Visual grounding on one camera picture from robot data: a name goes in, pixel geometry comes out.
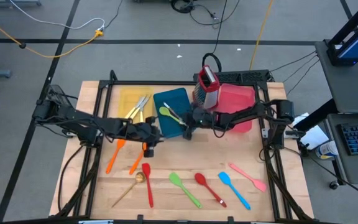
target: yellow cable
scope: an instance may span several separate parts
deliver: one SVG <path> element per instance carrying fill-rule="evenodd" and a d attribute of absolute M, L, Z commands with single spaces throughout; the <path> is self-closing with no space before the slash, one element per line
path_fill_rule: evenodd
<path fill-rule="evenodd" d="M 269 17 L 270 9 L 272 8 L 272 5 L 273 5 L 273 0 L 270 0 L 270 2 L 268 4 L 268 8 L 267 8 L 267 12 L 266 12 L 266 15 L 265 15 L 264 22 L 262 23 L 262 27 L 260 28 L 259 36 L 258 36 L 258 39 L 256 41 L 256 45 L 255 45 L 255 48 L 254 48 L 254 53 L 252 54 L 251 63 L 249 65 L 249 70 L 252 70 L 252 65 L 254 64 L 255 54 L 256 54 L 256 51 L 258 49 L 260 38 L 262 37 L 262 34 L 264 32 L 264 27 L 265 27 L 267 18 Z"/>
<path fill-rule="evenodd" d="M 7 36 L 8 38 L 10 38 L 13 42 L 17 43 L 18 45 L 22 45 L 22 43 L 20 43 L 18 40 L 16 40 L 15 38 L 13 38 L 11 35 L 9 35 L 7 32 L 5 32 L 2 28 L 0 28 L 0 31 L 5 35 Z M 103 32 L 100 31 L 100 30 L 96 30 L 95 32 L 95 35 L 92 37 L 92 39 L 88 40 L 87 42 L 83 43 L 83 44 L 80 44 L 80 45 L 77 45 L 76 47 L 72 48 L 71 50 L 69 50 L 68 52 L 64 53 L 64 54 L 61 54 L 61 55 L 54 55 L 54 56 L 48 56 L 48 55 L 43 55 L 39 52 L 37 52 L 36 50 L 33 50 L 31 49 L 30 47 L 26 47 L 27 50 L 41 56 L 41 57 L 45 57 L 45 58 L 60 58 L 62 56 L 66 56 L 70 53 L 72 53 L 74 50 L 94 41 L 94 39 L 100 37 L 100 36 L 103 36 Z"/>

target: blue spatula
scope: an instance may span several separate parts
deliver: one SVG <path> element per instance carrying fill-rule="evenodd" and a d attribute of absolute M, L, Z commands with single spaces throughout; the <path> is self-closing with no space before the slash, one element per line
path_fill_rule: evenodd
<path fill-rule="evenodd" d="M 241 203 L 248 209 L 251 210 L 251 206 L 248 204 L 248 202 L 241 196 L 241 194 L 234 188 L 234 186 L 231 184 L 231 180 L 230 177 L 227 173 L 225 172 L 220 172 L 218 174 L 218 177 L 221 179 L 221 181 L 230 186 L 230 188 L 234 191 L 234 193 L 236 193 L 237 197 L 240 199 Z"/>

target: green spoon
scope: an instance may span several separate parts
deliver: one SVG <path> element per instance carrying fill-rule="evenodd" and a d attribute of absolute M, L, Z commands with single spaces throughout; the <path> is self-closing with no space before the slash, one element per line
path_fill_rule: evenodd
<path fill-rule="evenodd" d="M 160 114 L 162 114 L 164 116 L 171 117 L 179 124 L 185 124 L 184 122 L 180 121 L 178 118 L 174 117 L 174 115 L 171 114 L 171 111 L 169 111 L 169 109 L 164 106 L 160 107 L 159 112 L 160 112 Z"/>
<path fill-rule="evenodd" d="M 185 186 L 183 186 L 183 184 L 181 183 L 181 179 L 178 176 L 178 174 L 176 174 L 175 172 L 172 172 L 169 175 L 169 180 L 171 180 L 171 182 L 173 184 L 175 184 L 176 186 L 180 187 L 186 194 L 187 196 L 190 198 L 190 200 L 198 207 L 198 208 L 202 208 L 203 206 L 201 205 L 201 203 L 197 200 L 197 198 L 195 198 L 186 188 Z"/>

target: computer monitor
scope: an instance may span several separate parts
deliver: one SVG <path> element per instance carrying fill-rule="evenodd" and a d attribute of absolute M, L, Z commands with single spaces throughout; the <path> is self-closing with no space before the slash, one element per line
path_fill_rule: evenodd
<path fill-rule="evenodd" d="M 351 66 L 358 62 L 358 12 L 328 42 L 328 56 L 335 66 Z M 344 41 L 351 32 L 354 34 Z"/>

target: orange spoon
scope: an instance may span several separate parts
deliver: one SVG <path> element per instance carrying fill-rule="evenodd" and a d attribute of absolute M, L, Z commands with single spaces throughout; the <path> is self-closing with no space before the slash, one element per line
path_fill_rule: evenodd
<path fill-rule="evenodd" d="M 139 156 L 137 157 L 137 159 L 136 159 L 134 165 L 132 165 L 131 170 L 129 171 L 129 175 L 132 175 L 132 174 L 135 172 L 135 170 L 136 170 L 136 168 L 137 168 L 137 165 L 139 165 L 140 160 L 142 160 L 142 158 L 143 158 L 143 152 L 146 151 L 146 143 L 143 143 L 143 144 L 142 144 L 142 149 L 143 149 L 143 151 L 140 152 L 140 154 L 139 154 Z"/>
<path fill-rule="evenodd" d="M 112 165 L 114 164 L 114 161 L 116 160 L 116 157 L 117 157 L 117 155 L 118 155 L 118 151 L 119 151 L 122 147 L 124 147 L 125 142 L 126 142 L 126 141 L 123 140 L 123 139 L 118 139 L 118 140 L 117 140 L 117 148 L 116 148 L 116 151 L 114 152 L 114 155 L 112 155 L 112 158 L 111 158 L 111 160 L 110 160 L 110 163 L 109 163 L 109 165 L 107 166 L 107 169 L 106 169 L 106 173 L 107 173 L 107 174 L 110 173 L 111 168 L 112 168 Z"/>

